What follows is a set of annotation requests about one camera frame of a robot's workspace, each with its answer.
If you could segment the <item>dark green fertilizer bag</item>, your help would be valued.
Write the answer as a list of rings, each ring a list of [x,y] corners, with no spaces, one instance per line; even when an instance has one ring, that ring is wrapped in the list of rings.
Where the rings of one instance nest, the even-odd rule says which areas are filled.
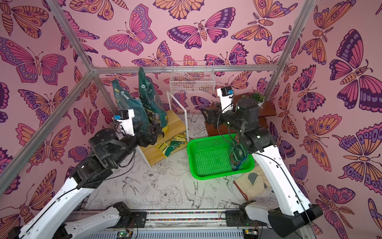
[[[117,80],[112,81],[115,101],[120,110],[133,110],[135,116],[132,118],[134,130],[146,129],[151,126],[147,113],[140,99],[133,97],[128,91],[121,87]]]

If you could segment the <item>blue green fertilizer bag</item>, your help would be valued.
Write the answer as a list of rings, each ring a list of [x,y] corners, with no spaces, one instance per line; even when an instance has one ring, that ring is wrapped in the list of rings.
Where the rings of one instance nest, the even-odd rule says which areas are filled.
[[[228,150],[231,169],[238,171],[247,160],[249,152],[241,144],[232,144]]]

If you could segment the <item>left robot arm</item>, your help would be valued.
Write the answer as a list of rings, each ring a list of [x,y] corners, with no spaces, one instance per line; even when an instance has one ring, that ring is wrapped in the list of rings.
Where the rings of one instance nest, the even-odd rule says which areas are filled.
[[[129,155],[135,155],[137,147],[154,145],[161,133],[162,127],[157,122],[134,135],[126,133],[122,139],[112,128],[97,132],[89,140],[93,150],[90,156],[72,170],[60,191],[38,215],[22,227],[13,227],[8,238],[83,239],[116,225],[132,226],[135,218],[123,202],[83,220],[67,222],[66,219],[83,199],[111,178],[113,169],[117,169]]]

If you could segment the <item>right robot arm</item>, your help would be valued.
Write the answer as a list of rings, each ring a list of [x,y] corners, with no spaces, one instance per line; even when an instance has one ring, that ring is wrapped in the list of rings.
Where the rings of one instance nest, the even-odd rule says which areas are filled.
[[[240,98],[235,107],[227,104],[220,109],[202,109],[201,113],[207,124],[223,124],[236,132],[238,140],[234,144],[239,144],[261,167],[278,201],[275,209],[256,202],[242,204],[239,212],[243,220],[266,223],[285,238],[322,216],[321,208],[305,197],[287,170],[275,138],[268,129],[259,126],[259,106],[255,99]]]

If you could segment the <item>green plastic basket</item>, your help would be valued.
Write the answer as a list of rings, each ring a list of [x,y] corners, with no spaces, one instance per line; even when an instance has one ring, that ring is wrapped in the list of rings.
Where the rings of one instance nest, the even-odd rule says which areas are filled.
[[[231,143],[233,140],[227,134],[191,140],[187,145],[191,175],[197,180],[210,180],[251,171],[256,165],[252,156],[238,170],[231,168]]]

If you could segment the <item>white pot succulent plant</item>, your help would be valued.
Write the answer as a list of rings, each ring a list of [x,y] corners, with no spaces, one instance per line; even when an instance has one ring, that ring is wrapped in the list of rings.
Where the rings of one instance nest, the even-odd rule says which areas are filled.
[[[265,96],[260,92],[244,93],[242,97],[254,99],[259,107],[262,107],[265,101]]]

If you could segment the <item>brown wooden step stand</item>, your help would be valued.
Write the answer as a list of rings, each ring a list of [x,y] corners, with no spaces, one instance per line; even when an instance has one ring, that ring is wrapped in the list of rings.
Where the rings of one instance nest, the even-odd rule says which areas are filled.
[[[269,102],[264,102],[263,105],[259,108],[259,125],[265,128],[269,128],[267,123],[267,117],[276,116],[276,110],[272,108]],[[218,130],[214,127],[213,124],[204,123],[208,136],[217,136],[219,135]],[[221,134],[228,134],[228,127],[226,125],[220,125],[219,131]]]

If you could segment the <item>wooden white frame shelf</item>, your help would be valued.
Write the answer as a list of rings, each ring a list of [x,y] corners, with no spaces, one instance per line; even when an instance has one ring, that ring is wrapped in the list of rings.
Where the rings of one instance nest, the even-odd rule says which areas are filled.
[[[178,152],[188,145],[188,142],[190,141],[189,137],[189,129],[188,129],[188,113],[184,106],[182,106],[181,102],[178,101],[178,99],[175,97],[174,94],[167,91],[167,99],[169,103],[170,110],[168,111],[168,131],[165,134],[165,136],[159,135],[157,142],[155,145],[149,145],[148,147],[140,146],[137,148],[137,151],[142,155],[142,158],[145,160],[147,165],[149,167],[152,167],[154,164],[160,162],[161,160],[165,159],[165,155],[160,152],[160,150],[156,147],[162,143],[165,143],[166,141],[172,139],[177,134],[180,134],[182,132],[185,132],[185,139],[186,142],[184,144],[181,144],[179,147],[177,147],[175,150],[172,151],[172,153]],[[184,117],[185,121],[182,121],[178,115],[172,110],[172,100],[174,100],[184,111]]]

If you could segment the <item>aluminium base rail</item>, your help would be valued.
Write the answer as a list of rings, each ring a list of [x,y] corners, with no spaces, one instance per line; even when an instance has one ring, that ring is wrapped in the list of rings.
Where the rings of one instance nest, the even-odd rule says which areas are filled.
[[[244,220],[235,209],[132,210],[132,219],[99,226],[84,239],[278,239],[271,226]]]

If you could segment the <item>aluminium cage frame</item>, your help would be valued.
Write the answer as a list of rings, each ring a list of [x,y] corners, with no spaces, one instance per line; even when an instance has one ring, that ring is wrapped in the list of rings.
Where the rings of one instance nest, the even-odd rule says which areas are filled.
[[[28,163],[29,159],[32,157],[33,153],[37,148],[42,144],[42,142],[48,136],[48,133],[51,132],[56,125],[61,121],[64,114],[69,110],[69,108],[74,104],[77,97],[85,89],[89,82],[94,81],[97,84],[104,100],[108,104],[108,107],[116,111],[116,105],[112,101],[111,96],[107,93],[106,88],[100,81],[100,74],[109,74],[109,73],[135,73],[138,71],[138,67],[117,67],[117,68],[97,68],[94,67],[91,61],[88,58],[88,55],[83,50],[83,47],[80,44],[80,41],[75,36],[74,31],[69,25],[69,21],[64,16],[62,8],[56,1],[47,1],[49,7],[51,8],[52,14],[58,19],[60,25],[62,26],[65,33],[69,37],[74,49],[77,51],[80,60],[87,69],[87,73],[84,75],[82,80],[75,85],[75,87],[69,92],[68,96],[63,100],[63,102],[58,106],[54,113],[48,118],[36,132],[35,137],[30,140],[26,146],[24,146],[19,153],[14,157],[9,166],[1,174],[1,193],[4,193],[8,186],[11,185],[16,176],[21,172],[21,170]],[[180,66],[179,70],[185,72],[198,71],[202,72],[204,70],[211,70],[212,72],[235,72],[235,71],[255,71],[255,70],[270,70],[275,74],[271,80],[271,86],[273,87],[276,84],[278,74],[281,73],[281,68],[285,66],[286,60],[289,57],[292,48],[294,47],[297,37],[299,37],[302,32],[303,27],[305,26],[307,19],[312,12],[316,2],[315,1],[305,1],[301,8],[301,11],[298,14],[293,26],[291,36],[288,39],[288,43],[285,45],[283,53],[277,64],[268,64],[268,65],[233,65],[233,66],[206,66],[198,65],[195,67],[192,66]]]

